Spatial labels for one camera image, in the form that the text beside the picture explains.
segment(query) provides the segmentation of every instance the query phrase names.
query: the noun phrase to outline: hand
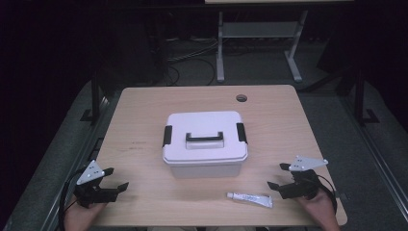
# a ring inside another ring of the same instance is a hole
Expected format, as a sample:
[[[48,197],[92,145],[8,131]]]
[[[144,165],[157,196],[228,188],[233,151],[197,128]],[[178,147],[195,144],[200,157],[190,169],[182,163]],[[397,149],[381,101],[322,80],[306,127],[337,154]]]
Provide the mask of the hand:
[[[298,197],[294,200],[303,207],[324,231],[340,231],[332,201],[326,192],[319,190],[318,194],[310,200],[304,197]]]
[[[72,196],[71,207],[65,211],[64,226],[66,231],[86,231],[93,223],[97,215],[108,205],[108,203],[90,204],[84,208],[77,204],[75,195]]]

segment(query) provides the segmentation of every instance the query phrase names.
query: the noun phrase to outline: box lid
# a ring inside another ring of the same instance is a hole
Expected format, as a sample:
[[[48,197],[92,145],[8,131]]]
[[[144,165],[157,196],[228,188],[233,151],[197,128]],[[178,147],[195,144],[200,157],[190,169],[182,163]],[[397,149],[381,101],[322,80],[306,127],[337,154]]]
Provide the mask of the box lid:
[[[168,164],[241,162],[247,156],[242,118],[234,111],[172,114],[163,158]]]

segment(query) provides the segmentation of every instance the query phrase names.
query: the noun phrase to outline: white tube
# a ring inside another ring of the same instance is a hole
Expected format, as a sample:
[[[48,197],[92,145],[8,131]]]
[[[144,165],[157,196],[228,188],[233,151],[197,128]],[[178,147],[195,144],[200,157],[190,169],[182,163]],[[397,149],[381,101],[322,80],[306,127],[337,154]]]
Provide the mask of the white tube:
[[[243,200],[243,201],[249,201],[252,203],[256,203],[259,205],[263,205],[268,208],[272,208],[273,203],[272,203],[272,197],[269,195],[257,195],[257,194],[243,194],[243,193],[236,193],[236,192],[229,192],[227,194],[228,198],[234,199],[234,200]]]

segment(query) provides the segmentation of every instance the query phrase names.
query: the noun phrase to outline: black handle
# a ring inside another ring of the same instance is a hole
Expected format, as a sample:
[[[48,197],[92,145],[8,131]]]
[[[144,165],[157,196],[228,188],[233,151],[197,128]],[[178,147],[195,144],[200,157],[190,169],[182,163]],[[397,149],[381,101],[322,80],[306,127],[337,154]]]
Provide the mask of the black handle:
[[[201,137],[201,138],[192,138],[191,133],[186,133],[186,141],[222,141],[224,140],[224,134],[218,132],[216,137]]]

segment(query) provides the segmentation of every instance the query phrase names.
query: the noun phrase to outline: table hole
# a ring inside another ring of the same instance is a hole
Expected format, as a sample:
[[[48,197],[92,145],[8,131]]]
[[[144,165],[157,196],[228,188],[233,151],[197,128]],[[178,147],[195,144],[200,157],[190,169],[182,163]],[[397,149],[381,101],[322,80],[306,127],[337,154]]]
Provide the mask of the table hole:
[[[248,97],[246,97],[246,95],[244,95],[244,94],[237,95],[237,101],[238,102],[245,102],[247,99],[248,99]]]

